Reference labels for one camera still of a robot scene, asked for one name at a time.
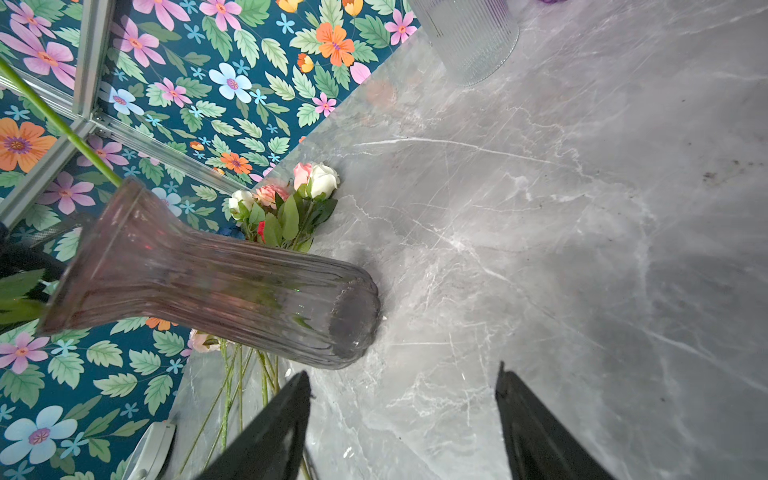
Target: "pink glass vase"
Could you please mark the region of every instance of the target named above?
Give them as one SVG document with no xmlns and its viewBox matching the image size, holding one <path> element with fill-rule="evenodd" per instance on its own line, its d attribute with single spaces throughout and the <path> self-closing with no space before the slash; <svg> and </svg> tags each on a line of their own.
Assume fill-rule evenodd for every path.
<svg viewBox="0 0 768 480">
<path fill-rule="evenodd" d="M 154 316 L 340 369 L 373 341 L 379 306 L 365 270 L 193 230 L 128 178 L 84 235 L 38 331 Z"/>
</svg>

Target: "black object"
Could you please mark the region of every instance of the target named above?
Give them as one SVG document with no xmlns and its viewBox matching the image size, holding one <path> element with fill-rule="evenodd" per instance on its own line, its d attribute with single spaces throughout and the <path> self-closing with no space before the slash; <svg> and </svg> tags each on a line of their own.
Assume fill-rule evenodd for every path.
<svg viewBox="0 0 768 480">
<path fill-rule="evenodd" d="M 197 480 L 294 480 L 310 420 L 310 378 L 294 375 Z"/>
<path fill-rule="evenodd" d="M 513 480 L 615 480 L 503 362 L 496 402 Z"/>
</svg>

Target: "clear ribbed glass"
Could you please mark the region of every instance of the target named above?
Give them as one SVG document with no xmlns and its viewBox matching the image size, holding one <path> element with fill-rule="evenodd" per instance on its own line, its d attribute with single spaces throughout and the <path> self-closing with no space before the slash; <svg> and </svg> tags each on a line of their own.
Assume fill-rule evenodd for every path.
<svg viewBox="0 0 768 480">
<path fill-rule="evenodd" d="M 193 230 L 129 177 L 85 234 L 38 331 L 154 316 L 340 369 L 373 341 L 379 306 L 365 270 Z"/>
<path fill-rule="evenodd" d="M 449 77 L 471 85 L 502 66 L 518 41 L 506 0 L 411 0 Z"/>
</svg>

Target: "marble surface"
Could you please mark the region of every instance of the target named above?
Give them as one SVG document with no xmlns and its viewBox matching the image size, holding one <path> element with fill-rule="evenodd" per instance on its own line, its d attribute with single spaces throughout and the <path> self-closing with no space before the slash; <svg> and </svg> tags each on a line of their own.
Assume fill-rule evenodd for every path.
<svg viewBox="0 0 768 480">
<path fill-rule="evenodd" d="M 313 252 L 383 303 L 363 359 L 310 369 L 318 478 L 510 478 L 502 360 L 620 480 L 767 477 L 768 2 L 517 12 L 486 81 L 419 32 L 284 162 L 339 170 Z M 221 369 L 195 356 L 171 418 Z"/>
</svg>

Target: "white rose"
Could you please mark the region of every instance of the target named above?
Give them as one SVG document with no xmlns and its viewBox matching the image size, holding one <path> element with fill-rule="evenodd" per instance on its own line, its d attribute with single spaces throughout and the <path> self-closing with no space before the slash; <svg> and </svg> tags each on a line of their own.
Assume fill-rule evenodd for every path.
<svg viewBox="0 0 768 480">
<path fill-rule="evenodd" d="M 239 210 L 239 203 L 243 202 L 243 205 L 245 205 L 245 208 L 250 211 L 251 208 L 253 208 L 253 204 L 256 202 L 256 200 L 253 198 L 253 195 L 248 190 L 238 190 L 234 194 L 232 194 L 232 197 L 230 198 L 230 210 Z"/>
<path fill-rule="evenodd" d="M 317 164 L 312 167 L 310 174 L 312 181 L 312 198 L 317 198 L 320 194 L 330 197 L 333 191 L 339 187 L 339 174 L 331 167 L 323 164 Z"/>
</svg>

